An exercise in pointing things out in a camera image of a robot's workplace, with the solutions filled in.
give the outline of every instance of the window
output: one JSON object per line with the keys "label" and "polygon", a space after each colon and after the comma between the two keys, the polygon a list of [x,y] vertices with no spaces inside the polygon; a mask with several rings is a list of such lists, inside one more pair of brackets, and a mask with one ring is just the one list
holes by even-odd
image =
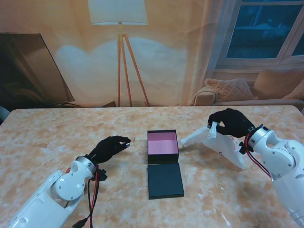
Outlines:
{"label": "window", "polygon": [[304,55],[304,34],[301,36],[299,43],[294,49],[293,56],[302,56]]}
{"label": "window", "polygon": [[238,0],[216,68],[290,64],[293,57],[304,62],[303,5],[304,0]]}

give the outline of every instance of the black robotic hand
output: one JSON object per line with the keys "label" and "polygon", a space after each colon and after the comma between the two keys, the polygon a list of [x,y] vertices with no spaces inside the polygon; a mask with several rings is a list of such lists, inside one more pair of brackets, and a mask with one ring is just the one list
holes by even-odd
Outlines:
{"label": "black robotic hand", "polygon": [[90,152],[88,158],[97,164],[108,161],[113,155],[127,148],[131,140],[127,137],[110,136],[100,141]]}
{"label": "black robotic hand", "polygon": [[211,114],[208,119],[208,124],[212,125],[213,121],[218,123],[223,122],[225,125],[224,127],[217,126],[218,133],[229,134],[237,138],[246,136],[249,133],[249,129],[255,127],[244,114],[231,108]]}

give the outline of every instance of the marble table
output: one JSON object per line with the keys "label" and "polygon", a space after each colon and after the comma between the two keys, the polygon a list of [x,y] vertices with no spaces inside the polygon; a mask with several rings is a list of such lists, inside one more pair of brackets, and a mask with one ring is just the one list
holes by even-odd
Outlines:
{"label": "marble table", "polygon": [[[183,198],[148,200],[147,130],[176,129],[178,140],[205,126],[219,107],[25,109],[0,126],[0,226],[52,172],[66,170],[103,138],[127,136],[131,147],[101,165],[96,228],[297,227],[270,179],[248,157],[241,170],[201,145],[180,147]],[[255,126],[304,142],[304,116],[293,106],[237,106]],[[65,228],[88,215],[87,197]]]}

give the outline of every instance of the wall mural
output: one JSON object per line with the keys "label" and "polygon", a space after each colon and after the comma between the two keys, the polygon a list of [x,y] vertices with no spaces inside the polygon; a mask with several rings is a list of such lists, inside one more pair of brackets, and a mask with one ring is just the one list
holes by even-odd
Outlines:
{"label": "wall mural", "polygon": [[0,105],[304,109],[300,0],[3,0]]}

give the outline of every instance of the box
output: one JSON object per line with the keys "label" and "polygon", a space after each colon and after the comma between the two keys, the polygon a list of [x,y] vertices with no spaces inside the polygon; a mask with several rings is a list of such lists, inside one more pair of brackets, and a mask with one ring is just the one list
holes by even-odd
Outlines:
{"label": "box", "polygon": [[148,165],[148,188],[150,200],[183,197],[180,165]]}
{"label": "box", "polygon": [[177,163],[179,154],[176,130],[148,131],[148,164]]}

